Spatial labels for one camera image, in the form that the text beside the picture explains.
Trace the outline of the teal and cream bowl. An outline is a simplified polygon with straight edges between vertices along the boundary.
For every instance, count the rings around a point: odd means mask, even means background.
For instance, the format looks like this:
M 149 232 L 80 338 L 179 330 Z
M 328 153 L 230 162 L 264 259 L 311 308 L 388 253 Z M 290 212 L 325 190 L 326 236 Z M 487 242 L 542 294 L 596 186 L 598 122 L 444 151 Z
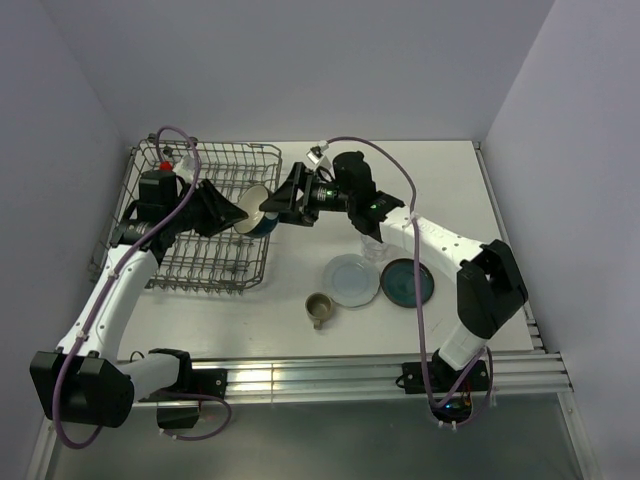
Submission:
M 278 215 L 260 209 L 270 195 L 270 190 L 264 185 L 254 185 L 239 198 L 237 206 L 248 217 L 234 225 L 238 234 L 251 238 L 262 238 L 271 234 L 278 224 Z

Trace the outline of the beige ceramic mug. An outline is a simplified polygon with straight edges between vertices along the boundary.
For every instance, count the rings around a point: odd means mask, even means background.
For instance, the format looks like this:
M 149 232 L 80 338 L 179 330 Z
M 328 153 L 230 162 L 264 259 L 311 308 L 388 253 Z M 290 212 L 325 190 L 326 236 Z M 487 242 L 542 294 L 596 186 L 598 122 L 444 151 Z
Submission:
M 328 295 L 315 292 L 307 297 L 305 311 L 313 328 L 321 330 L 334 314 L 334 302 Z

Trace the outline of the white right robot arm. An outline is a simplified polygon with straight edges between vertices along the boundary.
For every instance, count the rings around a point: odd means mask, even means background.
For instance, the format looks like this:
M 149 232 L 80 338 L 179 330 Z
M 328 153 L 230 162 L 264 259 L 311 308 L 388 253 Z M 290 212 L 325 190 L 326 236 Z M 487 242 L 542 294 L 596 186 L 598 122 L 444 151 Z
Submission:
M 467 365 L 529 299 L 511 248 L 499 239 L 482 243 L 461 236 L 379 190 L 360 151 L 337 155 L 332 169 L 327 181 L 318 170 L 295 163 L 260 210 L 305 227 L 322 211 L 344 212 L 361 234 L 444 273 L 456 286 L 458 322 L 438 349 L 432 370 L 438 386 L 457 388 L 467 377 Z

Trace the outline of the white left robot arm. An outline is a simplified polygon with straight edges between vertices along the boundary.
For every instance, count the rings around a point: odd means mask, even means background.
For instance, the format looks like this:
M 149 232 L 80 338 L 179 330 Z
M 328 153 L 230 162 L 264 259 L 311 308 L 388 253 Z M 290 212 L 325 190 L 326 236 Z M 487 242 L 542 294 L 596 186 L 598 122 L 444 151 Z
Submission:
M 119 365 L 122 336 L 140 295 L 184 233 L 212 237 L 245 220 L 244 210 L 204 179 L 192 184 L 149 170 L 113 231 L 103 271 L 79 318 L 52 352 L 39 351 L 30 374 L 46 417 L 117 428 L 133 404 L 162 390 L 183 399 L 195 386 L 188 352 L 155 348 Z

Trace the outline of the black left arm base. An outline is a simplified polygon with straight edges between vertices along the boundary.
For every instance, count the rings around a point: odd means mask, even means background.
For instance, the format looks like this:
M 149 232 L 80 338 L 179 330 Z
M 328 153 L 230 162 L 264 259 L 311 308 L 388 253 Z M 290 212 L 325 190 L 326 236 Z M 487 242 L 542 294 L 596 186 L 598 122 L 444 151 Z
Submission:
M 228 384 L 228 370 L 224 368 L 193 370 L 188 382 L 182 386 L 165 387 L 155 392 L 152 402 L 194 401 L 187 407 L 159 406 L 156 422 L 160 429 L 169 431 L 189 430 L 200 420 L 203 403 L 212 397 L 224 400 Z

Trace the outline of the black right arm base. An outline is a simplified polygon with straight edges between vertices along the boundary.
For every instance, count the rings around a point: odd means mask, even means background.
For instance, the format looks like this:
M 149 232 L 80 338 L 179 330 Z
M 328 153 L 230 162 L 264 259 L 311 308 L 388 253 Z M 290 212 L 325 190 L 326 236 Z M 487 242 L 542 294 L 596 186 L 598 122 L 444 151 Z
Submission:
M 476 418 L 493 402 L 493 364 L 477 360 L 470 372 L 462 376 L 462 372 L 452 370 L 446 363 L 428 361 L 429 382 L 432 393 L 447 394 L 455 382 L 462 378 L 456 393 L 447 403 L 431 413 L 439 428 L 449 427 L 456 430 L 460 425 Z

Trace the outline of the light blue scalloped plate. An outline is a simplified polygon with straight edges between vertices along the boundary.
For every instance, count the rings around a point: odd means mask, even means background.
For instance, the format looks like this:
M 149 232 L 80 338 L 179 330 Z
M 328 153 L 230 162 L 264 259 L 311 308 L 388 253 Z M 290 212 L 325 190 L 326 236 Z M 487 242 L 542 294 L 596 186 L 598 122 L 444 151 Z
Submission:
M 379 291 L 379 271 L 363 256 L 339 255 L 324 267 L 321 284 L 322 291 L 338 305 L 346 308 L 363 307 Z

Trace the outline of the clear plastic cup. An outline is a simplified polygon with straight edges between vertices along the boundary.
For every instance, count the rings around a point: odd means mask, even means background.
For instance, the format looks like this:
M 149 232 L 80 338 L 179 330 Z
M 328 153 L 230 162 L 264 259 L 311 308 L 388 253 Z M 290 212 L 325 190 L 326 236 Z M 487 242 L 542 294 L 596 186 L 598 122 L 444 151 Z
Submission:
M 387 244 L 378 242 L 366 235 L 361 236 L 361 254 L 374 264 L 383 264 L 390 258 L 389 246 Z

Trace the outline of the dark teal round plate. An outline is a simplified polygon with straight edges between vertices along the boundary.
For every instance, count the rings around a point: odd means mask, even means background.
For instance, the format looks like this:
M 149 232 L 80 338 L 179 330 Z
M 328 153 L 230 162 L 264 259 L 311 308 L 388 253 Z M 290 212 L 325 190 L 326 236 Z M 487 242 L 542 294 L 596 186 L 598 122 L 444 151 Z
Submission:
M 423 264 L 420 270 L 420 300 L 427 303 L 434 294 L 435 281 L 431 271 Z M 380 285 L 384 295 L 393 304 L 402 308 L 416 307 L 414 262 L 410 258 L 399 258 L 389 262 L 382 270 Z

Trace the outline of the aluminium mounting rail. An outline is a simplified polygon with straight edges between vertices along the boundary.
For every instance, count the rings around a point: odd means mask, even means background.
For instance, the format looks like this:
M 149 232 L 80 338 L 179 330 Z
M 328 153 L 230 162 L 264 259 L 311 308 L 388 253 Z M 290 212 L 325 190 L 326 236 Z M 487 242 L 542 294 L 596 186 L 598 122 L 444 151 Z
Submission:
M 231 404 L 390 400 L 408 396 L 395 385 L 401 365 L 415 355 L 262 361 L 196 361 L 194 370 L 227 371 Z M 573 390 L 559 354 L 495 354 L 496 395 L 558 394 Z

